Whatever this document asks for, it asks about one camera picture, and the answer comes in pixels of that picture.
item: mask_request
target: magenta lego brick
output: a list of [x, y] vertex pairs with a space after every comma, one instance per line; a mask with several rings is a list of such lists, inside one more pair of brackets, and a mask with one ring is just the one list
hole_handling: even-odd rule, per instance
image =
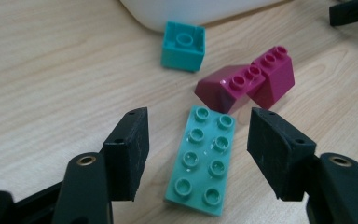
[[231, 65], [210, 74], [197, 84], [195, 93], [210, 109], [233, 113], [245, 105], [265, 78], [257, 65]]
[[295, 85], [292, 59], [285, 47], [277, 46], [256, 58], [252, 64], [261, 69], [266, 81], [258, 91], [248, 95], [260, 107], [269, 109]]

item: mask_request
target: teal 2x4 duplo brick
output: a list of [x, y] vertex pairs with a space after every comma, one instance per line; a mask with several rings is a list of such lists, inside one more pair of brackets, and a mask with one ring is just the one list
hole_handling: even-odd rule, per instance
[[221, 216], [235, 119], [193, 106], [165, 199], [211, 216]]

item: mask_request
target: lego stud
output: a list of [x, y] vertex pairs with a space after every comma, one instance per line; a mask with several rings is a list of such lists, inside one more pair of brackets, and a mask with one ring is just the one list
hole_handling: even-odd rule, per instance
[[187, 168], [194, 168], [199, 163], [199, 157], [195, 152], [188, 151], [183, 155], [182, 164]]
[[267, 53], [261, 63], [265, 66], [272, 66], [275, 62], [277, 61], [277, 59], [275, 58], [274, 55], [270, 54], [270, 53]]
[[245, 71], [245, 76], [251, 80], [258, 78], [260, 74], [261, 74], [260, 68], [258, 68], [255, 65], [249, 66], [249, 68], [246, 69]]
[[217, 189], [209, 188], [203, 194], [203, 201], [210, 206], [217, 206], [222, 201]]
[[77, 160], [77, 165], [79, 166], [87, 166], [93, 164], [95, 161], [97, 161], [97, 158], [93, 156], [85, 156]]
[[200, 107], [196, 110], [196, 120], [199, 122], [203, 122], [207, 120], [209, 117], [209, 111], [208, 109], [204, 107]]
[[329, 157], [329, 160], [334, 163], [335, 165], [343, 166], [343, 167], [351, 167], [352, 164], [350, 161], [339, 157], [339, 156], [331, 156]]
[[229, 82], [229, 87], [231, 89], [240, 91], [245, 86], [245, 78], [240, 76], [234, 76], [231, 81]]
[[186, 33], [180, 33], [176, 36], [176, 43], [183, 48], [191, 47], [193, 45], [193, 37]]
[[175, 193], [182, 198], [188, 197], [191, 194], [192, 189], [193, 187], [191, 186], [190, 181], [186, 178], [179, 178], [175, 182]]
[[226, 167], [222, 161], [212, 161], [208, 168], [208, 173], [217, 178], [223, 177]]
[[222, 115], [220, 116], [219, 120], [217, 121], [217, 124], [220, 129], [226, 130], [232, 127], [234, 124], [233, 119], [229, 115]]
[[219, 136], [213, 141], [213, 148], [218, 152], [225, 152], [228, 149], [228, 144], [227, 138]]
[[287, 54], [287, 49], [282, 46], [277, 46], [272, 52], [277, 58], [283, 58]]
[[192, 143], [200, 143], [203, 139], [204, 133], [201, 129], [193, 129], [190, 131], [190, 134], [188, 135], [188, 139]]

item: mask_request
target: teal lego brick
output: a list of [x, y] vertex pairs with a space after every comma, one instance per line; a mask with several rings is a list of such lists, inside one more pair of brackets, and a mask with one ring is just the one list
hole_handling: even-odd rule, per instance
[[235, 119], [191, 108], [165, 200], [219, 217], [223, 212]]
[[162, 43], [161, 65], [196, 72], [205, 55], [205, 29], [168, 21]]

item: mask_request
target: wood grain surface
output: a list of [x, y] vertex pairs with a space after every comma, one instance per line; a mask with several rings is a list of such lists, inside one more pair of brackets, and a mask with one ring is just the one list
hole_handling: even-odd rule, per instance
[[150, 153], [134, 203], [115, 223], [308, 223], [302, 203], [275, 198], [246, 151], [250, 109], [237, 119], [221, 217], [163, 201], [203, 77], [250, 63], [275, 45], [293, 59], [296, 85], [271, 110], [317, 142], [317, 155], [358, 161], [358, 22], [329, 26], [332, 0], [295, 0], [206, 25], [198, 73], [159, 65], [162, 34], [118, 0], [0, 1], [0, 189], [15, 201], [62, 180], [74, 156], [99, 151], [127, 112], [147, 106]]

